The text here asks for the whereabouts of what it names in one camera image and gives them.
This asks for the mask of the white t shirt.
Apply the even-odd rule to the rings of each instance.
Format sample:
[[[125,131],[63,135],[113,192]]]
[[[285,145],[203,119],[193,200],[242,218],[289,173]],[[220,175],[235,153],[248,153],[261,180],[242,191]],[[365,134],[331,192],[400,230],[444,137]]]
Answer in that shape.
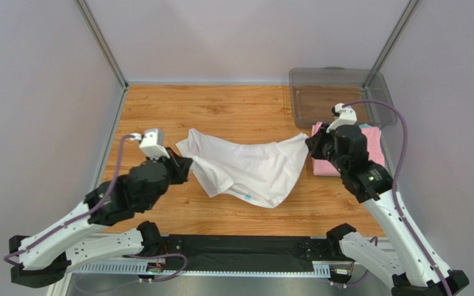
[[[176,144],[209,197],[232,195],[264,208],[279,206],[302,173],[309,150],[300,133],[281,142],[236,144],[191,129]]]

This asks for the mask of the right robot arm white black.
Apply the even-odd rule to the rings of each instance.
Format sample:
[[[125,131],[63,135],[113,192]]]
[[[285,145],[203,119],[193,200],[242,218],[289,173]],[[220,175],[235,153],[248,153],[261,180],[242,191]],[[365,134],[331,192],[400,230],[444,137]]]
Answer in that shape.
[[[367,138],[359,126],[331,129],[323,124],[305,143],[311,158],[326,160],[339,172],[344,187],[376,219],[396,256],[362,243],[348,224],[327,233],[339,253],[362,264],[392,295],[457,295],[469,285],[467,275],[452,269],[426,241],[400,193],[393,191],[389,171],[369,159]]]

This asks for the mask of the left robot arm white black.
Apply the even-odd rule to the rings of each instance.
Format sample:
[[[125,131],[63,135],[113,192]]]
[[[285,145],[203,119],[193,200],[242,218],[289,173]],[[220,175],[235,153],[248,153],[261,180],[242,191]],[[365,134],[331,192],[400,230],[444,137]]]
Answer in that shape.
[[[34,236],[9,239],[5,261],[12,265],[12,283],[34,289],[50,286],[82,266],[113,257],[164,257],[165,246],[157,225],[145,221],[121,234],[102,239],[88,237],[135,213],[155,206],[171,185],[188,181],[193,159],[167,155],[146,158],[127,174],[116,175],[85,196],[70,213]]]

